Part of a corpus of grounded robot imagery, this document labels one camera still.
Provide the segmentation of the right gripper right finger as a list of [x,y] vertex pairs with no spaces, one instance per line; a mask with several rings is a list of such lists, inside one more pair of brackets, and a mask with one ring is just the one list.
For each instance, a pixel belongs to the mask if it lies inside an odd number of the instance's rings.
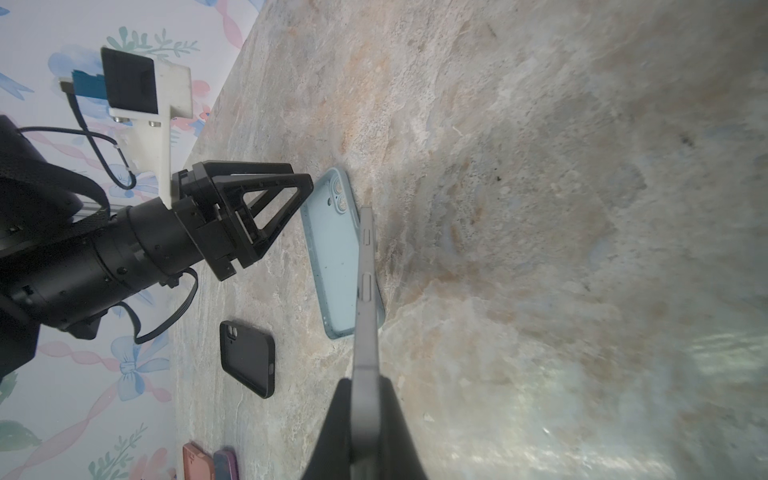
[[381,432],[377,466],[381,480],[426,480],[393,383],[380,376]]

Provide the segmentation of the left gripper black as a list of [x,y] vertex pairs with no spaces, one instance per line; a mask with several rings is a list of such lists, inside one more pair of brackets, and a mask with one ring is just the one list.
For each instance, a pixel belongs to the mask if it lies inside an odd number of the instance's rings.
[[220,281],[260,261],[313,191],[287,163],[204,161],[173,183],[173,211]]

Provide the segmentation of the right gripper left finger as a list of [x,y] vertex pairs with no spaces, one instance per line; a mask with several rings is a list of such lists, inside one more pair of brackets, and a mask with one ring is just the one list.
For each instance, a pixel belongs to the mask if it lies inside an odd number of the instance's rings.
[[303,480],[350,480],[350,401],[352,381],[336,386]]

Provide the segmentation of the black smartphone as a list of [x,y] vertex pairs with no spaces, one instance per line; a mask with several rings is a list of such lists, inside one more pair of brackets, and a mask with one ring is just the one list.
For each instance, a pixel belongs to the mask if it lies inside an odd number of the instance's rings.
[[368,478],[376,470],[381,432],[373,209],[370,206],[361,208],[359,220],[360,251],[351,380],[350,445],[352,476]]

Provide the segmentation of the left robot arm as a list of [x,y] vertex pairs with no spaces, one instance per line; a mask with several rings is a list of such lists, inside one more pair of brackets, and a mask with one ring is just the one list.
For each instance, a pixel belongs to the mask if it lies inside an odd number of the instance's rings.
[[48,163],[1,122],[1,372],[31,361],[42,326],[97,335],[113,307],[205,262],[220,280],[261,260],[313,191],[287,163],[206,161],[170,203],[112,211],[91,179]]

